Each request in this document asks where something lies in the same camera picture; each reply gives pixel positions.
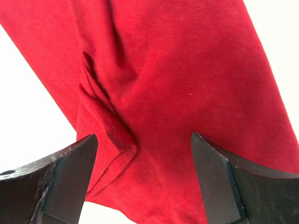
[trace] red cloth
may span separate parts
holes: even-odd
[[[298,142],[241,0],[0,0],[0,23],[78,139],[99,139],[87,201],[141,224],[206,224],[194,131],[299,173]]]

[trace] red shirt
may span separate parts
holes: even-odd
[[[241,0],[0,0],[0,23],[78,133],[86,200],[206,224],[190,138],[299,173],[299,146]]]

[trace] white background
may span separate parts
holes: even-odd
[[[299,1],[245,0],[299,137]],[[0,173],[75,142],[76,133],[0,26]],[[129,224],[120,212],[85,203],[80,224]]]

